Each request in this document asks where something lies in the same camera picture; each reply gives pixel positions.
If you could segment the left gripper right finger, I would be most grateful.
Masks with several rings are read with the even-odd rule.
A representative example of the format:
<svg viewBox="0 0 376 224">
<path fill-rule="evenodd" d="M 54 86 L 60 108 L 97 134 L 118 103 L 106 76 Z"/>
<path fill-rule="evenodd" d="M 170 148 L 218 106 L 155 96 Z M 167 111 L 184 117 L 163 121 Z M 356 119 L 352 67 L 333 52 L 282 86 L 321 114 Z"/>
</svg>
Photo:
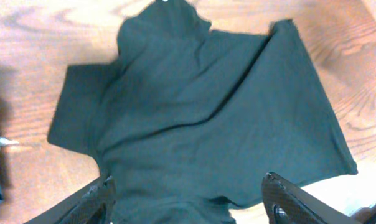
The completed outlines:
<svg viewBox="0 0 376 224">
<path fill-rule="evenodd" d="M 360 224 L 274 172 L 264 176 L 261 193 L 270 224 Z"/>
</svg>

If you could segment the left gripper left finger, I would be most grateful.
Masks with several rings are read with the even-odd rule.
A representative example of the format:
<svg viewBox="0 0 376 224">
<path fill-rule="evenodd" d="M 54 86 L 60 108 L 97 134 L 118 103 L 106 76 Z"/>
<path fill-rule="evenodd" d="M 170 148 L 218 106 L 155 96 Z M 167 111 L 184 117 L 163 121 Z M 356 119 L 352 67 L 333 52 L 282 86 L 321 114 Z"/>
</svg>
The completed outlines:
<svg viewBox="0 0 376 224">
<path fill-rule="evenodd" d="M 101 176 L 27 224 L 112 224 L 115 185 Z"/>
</svg>

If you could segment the black t-shirt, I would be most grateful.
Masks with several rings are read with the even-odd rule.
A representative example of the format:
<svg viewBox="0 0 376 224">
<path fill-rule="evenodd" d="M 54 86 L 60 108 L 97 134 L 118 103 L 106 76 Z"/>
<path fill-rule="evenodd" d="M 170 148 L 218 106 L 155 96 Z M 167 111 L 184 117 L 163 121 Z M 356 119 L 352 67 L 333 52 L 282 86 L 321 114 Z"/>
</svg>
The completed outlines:
<svg viewBox="0 0 376 224">
<path fill-rule="evenodd" d="M 68 67 L 47 137 L 112 176 L 114 223 L 233 223 L 267 172 L 298 185 L 357 173 L 293 21 L 229 33 L 154 1 L 117 44 L 111 63 Z"/>
</svg>

